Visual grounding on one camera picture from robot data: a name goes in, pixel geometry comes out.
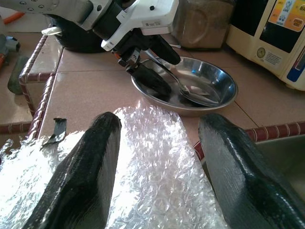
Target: bubble wrap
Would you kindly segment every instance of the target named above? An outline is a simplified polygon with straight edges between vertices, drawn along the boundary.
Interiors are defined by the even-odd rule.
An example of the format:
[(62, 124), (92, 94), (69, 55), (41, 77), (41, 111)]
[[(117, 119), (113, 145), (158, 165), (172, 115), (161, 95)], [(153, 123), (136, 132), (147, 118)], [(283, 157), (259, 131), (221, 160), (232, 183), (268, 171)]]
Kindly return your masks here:
[(179, 116), (153, 106), (115, 114), (122, 137), (106, 228), (226, 228)]
[(65, 140), (40, 151), (47, 138), (24, 140), (20, 149), (0, 149), (0, 229), (21, 229), (40, 200), (56, 166), (67, 156), (84, 132), (75, 132)]
[[(124, 108), (119, 160), (108, 229), (226, 228), (199, 159), (179, 116), (161, 108)], [(58, 148), (40, 151), (47, 138), (25, 140), (0, 157), (0, 229), (21, 229), (41, 198), (56, 166), (83, 132)]]

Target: cable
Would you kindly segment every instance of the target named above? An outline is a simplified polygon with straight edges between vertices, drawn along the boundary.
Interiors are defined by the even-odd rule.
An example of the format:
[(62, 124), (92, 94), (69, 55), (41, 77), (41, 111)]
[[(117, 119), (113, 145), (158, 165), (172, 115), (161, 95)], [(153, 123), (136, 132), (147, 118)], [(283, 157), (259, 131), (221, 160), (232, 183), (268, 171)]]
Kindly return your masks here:
[(3, 20), (3, 22), (4, 22), (5, 25), (6, 25), (6, 24), (9, 24), (9, 23), (11, 23), (11, 22), (13, 22), (13, 21), (15, 21), (15, 20), (18, 20), (18, 19), (21, 18), (23, 15), (24, 15), (24, 13), (21, 13), (21, 12), (14, 13), (13, 15), (11, 15), (11, 16), (5, 18), (5, 19)]

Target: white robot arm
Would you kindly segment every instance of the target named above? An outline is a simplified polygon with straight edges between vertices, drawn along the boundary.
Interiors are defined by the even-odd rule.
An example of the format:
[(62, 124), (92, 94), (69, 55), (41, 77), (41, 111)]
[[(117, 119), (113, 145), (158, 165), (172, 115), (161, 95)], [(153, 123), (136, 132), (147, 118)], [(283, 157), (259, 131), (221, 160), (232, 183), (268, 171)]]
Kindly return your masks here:
[(127, 9), (120, 0), (0, 0), (0, 6), (26, 13), (60, 16), (102, 38), (102, 48), (116, 54), (126, 71), (161, 95), (170, 86), (140, 62), (140, 51), (151, 49), (178, 64), (180, 56), (159, 35), (170, 33), (179, 0), (135, 0)]
[[(0, 0), (0, 6), (27, 13), (54, 14), (78, 24), (85, 30), (108, 12), (114, 0)], [(170, 33), (177, 11), (178, 0), (136, 0), (114, 19), (120, 22), (113, 36), (103, 41), (102, 47), (112, 50), (125, 34), (140, 28), (143, 35)]]

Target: metal plate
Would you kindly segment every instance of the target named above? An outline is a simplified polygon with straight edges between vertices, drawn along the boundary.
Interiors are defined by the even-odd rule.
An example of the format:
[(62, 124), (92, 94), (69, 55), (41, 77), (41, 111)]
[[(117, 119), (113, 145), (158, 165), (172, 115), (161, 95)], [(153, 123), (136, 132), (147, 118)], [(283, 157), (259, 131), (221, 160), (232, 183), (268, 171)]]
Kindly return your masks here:
[(189, 101), (180, 95), (177, 82), (162, 68), (148, 59), (143, 61), (143, 64), (157, 72), (172, 88), (170, 97), (162, 98), (154, 90), (145, 87), (132, 77), (134, 86), (153, 105), (175, 111), (183, 116), (201, 116), (207, 111), (229, 105), (237, 96), (238, 88), (235, 81), (228, 73), (215, 65), (188, 57), (181, 57), (181, 62), (178, 65), (171, 65), (162, 59), (159, 59), (159, 61), (185, 85), (197, 87), (203, 87), (204, 84), (210, 85), (217, 92), (221, 102), (218, 106), (207, 107)]

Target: sticker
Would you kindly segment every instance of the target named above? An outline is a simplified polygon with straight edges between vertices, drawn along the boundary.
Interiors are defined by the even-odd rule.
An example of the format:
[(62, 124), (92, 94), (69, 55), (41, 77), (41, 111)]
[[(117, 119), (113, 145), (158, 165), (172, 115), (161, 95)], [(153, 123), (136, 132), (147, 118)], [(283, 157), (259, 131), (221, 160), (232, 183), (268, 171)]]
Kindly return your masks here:
[(305, 69), (305, 48), (303, 48), (295, 64), (287, 75), (287, 79), (296, 82)]
[(305, 25), (305, 0), (277, 0), (269, 22), (300, 32)]
[(263, 58), (266, 55), (266, 50), (264, 48), (259, 48), (257, 50), (257, 57), (258, 58)]
[(282, 57), (266, 50), (261, 47), (257, 50), (256, 57), (260, 59), (261, 62), (264, 62), (274, 68), (278, 68), (280, 63), (282, 62)]
[(143, 26), (146, 28), (156, 28), (161, 26), (160, 20), (143, 21)]

